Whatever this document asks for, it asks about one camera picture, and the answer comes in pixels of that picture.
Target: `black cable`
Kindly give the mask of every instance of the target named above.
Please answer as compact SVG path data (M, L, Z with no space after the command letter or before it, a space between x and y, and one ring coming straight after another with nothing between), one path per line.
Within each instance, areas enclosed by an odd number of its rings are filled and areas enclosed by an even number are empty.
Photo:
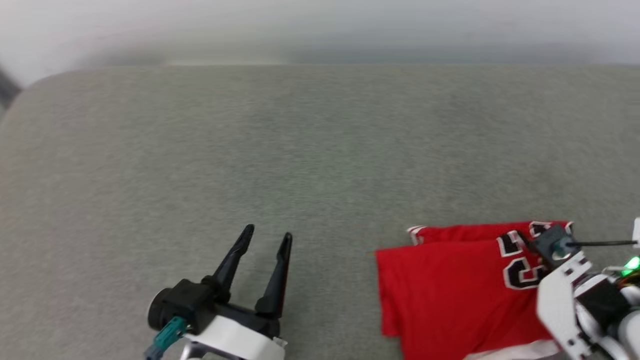
M575 243L566 243L566 246L618 246L618 245L635 245L637 241L634 240L618 240L618 241L583 241Z

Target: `gray fabric surface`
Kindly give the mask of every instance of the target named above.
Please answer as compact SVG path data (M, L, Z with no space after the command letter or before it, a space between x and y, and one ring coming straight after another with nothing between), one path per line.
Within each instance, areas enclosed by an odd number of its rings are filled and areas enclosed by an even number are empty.
M292 232L290 359L398 359L365 253L407 244L416 224L568 218L583 240L628 238L639 115L638 67L132 67L46 79L0 123L2 358L140 358L151 298L212 272L254 223L232 300L253 306ZM588 254L603 266L631 250Z

